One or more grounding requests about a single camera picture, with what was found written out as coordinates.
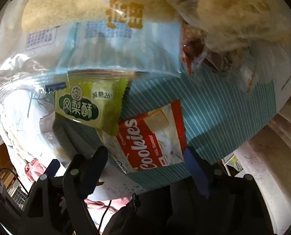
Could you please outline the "tree pattern tablecloth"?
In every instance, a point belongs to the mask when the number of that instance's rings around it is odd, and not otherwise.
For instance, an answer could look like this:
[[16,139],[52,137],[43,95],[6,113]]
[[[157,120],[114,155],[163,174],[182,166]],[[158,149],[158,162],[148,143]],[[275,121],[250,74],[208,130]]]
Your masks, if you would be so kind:
[[[209,69],[202,70],[199,83],[187,76],[135,81],[125,96],[122,115],[131,118],[179,100],[187,143],[215,163],[254,136],[290,98],[291,52],[274,57],[273,62],[274,79],[257,83],[247,94]],[[25,164],[38,159],[48,165],[64,135],[84,155],[101,146],[94,128],[55,118],[53,103],[52,94],[20,90],[0,105],[0,135],[26,189],[31,183]]]

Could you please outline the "green pineapple cake packet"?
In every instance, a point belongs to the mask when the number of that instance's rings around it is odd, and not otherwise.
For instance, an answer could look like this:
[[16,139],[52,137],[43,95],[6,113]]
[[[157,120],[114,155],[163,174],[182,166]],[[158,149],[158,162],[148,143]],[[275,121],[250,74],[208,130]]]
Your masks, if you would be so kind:
[[55,92],[55,111],[86,126],[117,134],[129,79],[74,78]]

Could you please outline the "clear fried noodle snack packet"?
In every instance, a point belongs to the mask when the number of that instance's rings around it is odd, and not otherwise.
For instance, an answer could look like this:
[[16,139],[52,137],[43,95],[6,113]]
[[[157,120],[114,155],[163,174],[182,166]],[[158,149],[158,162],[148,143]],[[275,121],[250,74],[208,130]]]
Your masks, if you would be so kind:
[[284,0],[165,0],[189,25],[205,33],[213,52],[276,42],[291,34],[291,10]]

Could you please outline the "red cookies packet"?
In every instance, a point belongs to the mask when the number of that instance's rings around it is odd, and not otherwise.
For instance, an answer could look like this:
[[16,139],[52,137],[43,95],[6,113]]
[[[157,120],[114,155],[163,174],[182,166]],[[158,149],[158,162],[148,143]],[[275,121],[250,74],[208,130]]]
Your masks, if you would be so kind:
[[167,167],[184,161],[187,147],[179,100],[153,111],[120,121],[111,136],[98,136],[125,174]]

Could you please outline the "red dried fruit packet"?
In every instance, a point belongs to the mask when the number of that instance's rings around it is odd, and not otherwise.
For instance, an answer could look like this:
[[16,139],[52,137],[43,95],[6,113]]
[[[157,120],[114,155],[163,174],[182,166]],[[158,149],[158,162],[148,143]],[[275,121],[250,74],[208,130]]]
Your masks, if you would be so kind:
[[186,73],[192,76],[206,61],[209,50],[205,45],[206,32],[183,22],[181,59]]

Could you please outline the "large rice cracker bag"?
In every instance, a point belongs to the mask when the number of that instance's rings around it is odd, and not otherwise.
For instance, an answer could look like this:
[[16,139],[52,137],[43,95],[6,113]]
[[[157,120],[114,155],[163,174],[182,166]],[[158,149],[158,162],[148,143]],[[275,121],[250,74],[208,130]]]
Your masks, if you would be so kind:
[[0,101],[78,78],[178,77],[181,31],[166,0],[7,0],[0,9]]

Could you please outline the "pink cloth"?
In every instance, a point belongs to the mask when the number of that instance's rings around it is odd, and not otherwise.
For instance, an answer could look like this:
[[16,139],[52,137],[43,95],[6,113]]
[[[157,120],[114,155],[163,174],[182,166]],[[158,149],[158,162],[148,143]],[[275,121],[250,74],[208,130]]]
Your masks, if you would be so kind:
[[27,178],[32,183],[37,181],[39,177],[45,172],[45,170],[46,167],[42,163],[40,163],[37,159],[33,159],[24,168]]

